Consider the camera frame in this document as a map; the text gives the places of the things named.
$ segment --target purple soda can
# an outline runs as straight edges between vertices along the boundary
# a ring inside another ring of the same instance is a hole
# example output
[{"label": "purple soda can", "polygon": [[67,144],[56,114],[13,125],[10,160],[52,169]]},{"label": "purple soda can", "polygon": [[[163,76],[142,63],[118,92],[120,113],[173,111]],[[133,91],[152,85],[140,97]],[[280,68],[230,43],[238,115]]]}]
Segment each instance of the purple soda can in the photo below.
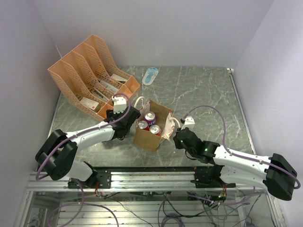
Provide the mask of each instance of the purple soda can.
[{"label": "purple soda can", "polygon": [[154,112],[147,112],[144,115],[144,120],[148,123],[149,126],[152,126],[156,123],[156,115]]}]

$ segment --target white wall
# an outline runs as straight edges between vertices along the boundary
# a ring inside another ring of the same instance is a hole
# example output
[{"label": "white wall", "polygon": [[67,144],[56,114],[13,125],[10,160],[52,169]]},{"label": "white wall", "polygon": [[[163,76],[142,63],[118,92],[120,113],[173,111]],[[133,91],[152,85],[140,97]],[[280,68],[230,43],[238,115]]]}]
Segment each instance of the white wall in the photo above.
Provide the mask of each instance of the white wall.
[{"label": "white wall", "polygon": [[273,0],[34,0],[62,55],[91,34],[120,65],[234,68]]},{"label": "white wall", "polygon": [[[275,0],[235,68],[235,83],[258,154],[282,154],[303,180],[303,1]],[[302,189],[281,202],[302,226]]]},{"label": "white wall", "polygon": [[0,226],[11,227],[58,89],[47,68],[58,52],[29,0],[0,3]]}]

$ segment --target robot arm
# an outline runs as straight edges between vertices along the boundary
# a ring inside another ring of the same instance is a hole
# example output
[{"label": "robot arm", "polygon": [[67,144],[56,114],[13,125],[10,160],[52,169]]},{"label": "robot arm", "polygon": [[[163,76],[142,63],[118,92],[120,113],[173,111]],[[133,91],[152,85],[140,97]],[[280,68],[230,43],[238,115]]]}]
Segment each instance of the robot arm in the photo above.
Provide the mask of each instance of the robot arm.
[{"label": "robot arm", "polygon": [[[126,100],[119,97],[114,98],[114,110],[107,110],[107,118],[93,126],[81,131],[64,133],[55,130],[36,155],[39,164],[45,162],[50,153],[56,150],[44,166],[44,170],[53,180],[59,180],[64,176],[76,178],[82,181],[85,187],[96,187],[97,182],[103,188],[110,188],[108,182],[111,181],[110,173],[97,172],[86,162],[75,161],[77,152],[103,141],[119,139],[122,140],[128,134],[130,127],[140,116],[140,112],[134,107],[130,107],[128,114],[120,121],[117,119],[126,113]],[[267,189],[273,196],[282,200],[291,200],[294,190],[295,180],[283,171],[273,168],[262,161],[274,164],[284,171],[297,176],[297,172],[278,154],[272,157],[250,155],[235,150],[227,150],[218,143],[211,141],[201,141],[190,129],[193,129],[195,122],[188,117],[183,127],[177,130],[173,138],[177,149],[185,149],[192,157],[205,164],[213,164],[212,173],[205,176],[204,173],[195,173],[195,180],[192,182],[196,187],[207,187],[210,182],[220,182],[220,184],[239,183],[250,186],[257,186]]]},{"label": "robot arm", "polygon": [[126,100],[124,98],[117,97],[113,101],[114,109],[107,110],[107,118],[103,122],[81,131],[64,133],[59,129],[51,133],[35,157],[39,164],[42,164],[46,160],[47,156],[58,144],[67,138],[73,137],[73,139],[64,143],[44,166],[44,170],[53,180],[59,180],[64,176],[68,176],[84,182],[84,186],[86,187],[93,187],[97,181],[102,181],[98,179],[98,173],[90,164],[75,161],[74,158],[77,152],[96,143],[116,138],[123,140],[125,135],[130,131],[132,124],[141,115],[137,109],[131,106],[130,111],[122,120],[108,125],[108,123],[113,123],[113,121],[121,118],[127,111]]},{"label": "robot arm", "polygon": [[[295,180],[278,169],[262,163],[262,161],[273,163],[297,176],[297,172],[283,156],[279,154],[273,154],[272,157],[256,156],[230,149],[229,151],[234,154],[232,155],[218,143],[201,141],[188,127],[179,129],[173,139],[177,149],[185,149],[202,163],[213,164],[216,169],[215,174],[211,176],[213,179],[220,178],[225,184],[240,183],[257,186],[267,189],[270,194],[279,199],[291,200]],[[237,154],[258,159],[260,162],[237,157]]]}]

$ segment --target marble table surface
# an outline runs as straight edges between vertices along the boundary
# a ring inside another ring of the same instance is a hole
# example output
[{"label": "marble table surface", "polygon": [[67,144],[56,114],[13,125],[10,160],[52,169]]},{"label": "marble table surface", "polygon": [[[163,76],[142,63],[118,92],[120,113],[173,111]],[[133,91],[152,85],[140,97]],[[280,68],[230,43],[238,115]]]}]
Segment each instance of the marble table surface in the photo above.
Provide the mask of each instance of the marble table surface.
[{"label": "marble table surface", "polygon": [[[152,99],[173,110],[177,119],[197,105],[212,105],[226,119],[226,144],[234,150],[252,154],[250,141],[241,116],[239,104],[226,68],[157,67],[159,74],[150,86],[142,84],[148,66],[123,66],[121,70],[133,75],[141,84],[137,94]],[[98,122],[69,104],[62,96],[58,103],[52,130],[64,132],[81,130]],[[201,140],[222,143],[223,124],[220,116],[210,108],[193,111],[194,132]],[[185,156],[174,144],[165,140],[156,152],[149,152],[133,144],[134,125],[123,141],[111,140],[78,152],[76,160],[92,166],[204,166]]]}]

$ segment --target red soda can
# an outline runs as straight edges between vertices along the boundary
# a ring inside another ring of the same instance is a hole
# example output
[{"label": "red soda can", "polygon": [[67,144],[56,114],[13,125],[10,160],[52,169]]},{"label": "red soda can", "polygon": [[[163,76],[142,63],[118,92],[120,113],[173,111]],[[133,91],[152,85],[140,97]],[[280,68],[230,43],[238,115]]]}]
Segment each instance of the red soda can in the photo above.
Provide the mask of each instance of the red soda can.
[{"label": "red soda can", "polygon": [[139,126],[139,129],[143,129],[143,130],[147,130],[147,131],[150,130],[150,127],[148,126],[148,123],[146,121],[139,121],[138,126]]},{"label": "red soda can", "polygon": [[157,136],[161,136],[161,134],[162,134],[161,128],[160,128],[158,125],[156,125],[156,124],[154,124],[154,125],[152,125],[152,126],[150,127],[150,132],[151,132],[152,134],[157,135]]},{"label": "red soda can", "polygon": [[148,123],[149,126],[152,126],[156,123],[156,115],[154,112],[147,112],[144,115],[144,120]]}]

